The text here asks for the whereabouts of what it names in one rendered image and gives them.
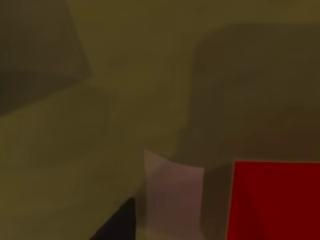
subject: pink paper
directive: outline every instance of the pink paper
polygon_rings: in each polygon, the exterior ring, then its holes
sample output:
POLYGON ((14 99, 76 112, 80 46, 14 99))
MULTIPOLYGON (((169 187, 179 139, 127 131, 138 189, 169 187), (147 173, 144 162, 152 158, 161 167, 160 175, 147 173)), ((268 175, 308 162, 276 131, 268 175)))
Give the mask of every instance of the pink paper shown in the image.
POLYGON ((203 240, 200 229, 204 169, 144 151, 146 235, 150 239, 203 240))

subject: red paper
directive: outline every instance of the red paper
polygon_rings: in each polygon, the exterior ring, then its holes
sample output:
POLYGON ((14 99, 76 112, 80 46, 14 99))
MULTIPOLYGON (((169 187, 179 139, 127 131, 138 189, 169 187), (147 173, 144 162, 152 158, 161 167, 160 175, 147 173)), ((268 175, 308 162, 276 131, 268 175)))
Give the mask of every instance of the red paper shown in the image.
POLYGON ((235 163, 227 240, 318 240, 319 226, 319 163, 235 163))

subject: black object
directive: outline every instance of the black object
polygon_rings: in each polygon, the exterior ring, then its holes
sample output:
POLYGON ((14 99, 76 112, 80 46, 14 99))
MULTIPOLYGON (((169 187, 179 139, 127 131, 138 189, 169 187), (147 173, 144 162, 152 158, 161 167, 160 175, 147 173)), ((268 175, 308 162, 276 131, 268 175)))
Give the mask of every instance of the black object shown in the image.
POLYGON ((90 240, 135 240, 136 201, 129 198, 90 240))

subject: red object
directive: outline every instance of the red object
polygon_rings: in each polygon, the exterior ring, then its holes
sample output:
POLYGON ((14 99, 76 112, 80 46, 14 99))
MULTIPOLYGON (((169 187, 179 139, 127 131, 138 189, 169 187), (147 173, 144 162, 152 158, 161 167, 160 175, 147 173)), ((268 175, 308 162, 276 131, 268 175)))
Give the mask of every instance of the red object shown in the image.
POLYGON ((227 240, 320 240, 320 163, 235 162, 227 240))

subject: yellow surface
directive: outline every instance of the yellow surface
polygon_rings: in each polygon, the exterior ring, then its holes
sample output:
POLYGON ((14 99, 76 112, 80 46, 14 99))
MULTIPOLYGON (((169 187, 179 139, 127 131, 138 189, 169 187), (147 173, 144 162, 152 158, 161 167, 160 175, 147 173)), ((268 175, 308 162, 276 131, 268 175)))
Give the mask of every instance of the yellow surface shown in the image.
POLYGON ((94 76, 0 118, 0 238, 87 240, 143 184, 143 149, 175 149, 200 40, 230 22, 316 22, 317 2, 69 0, 94 76), (68 112, 74 98, 85 111, 68 112))

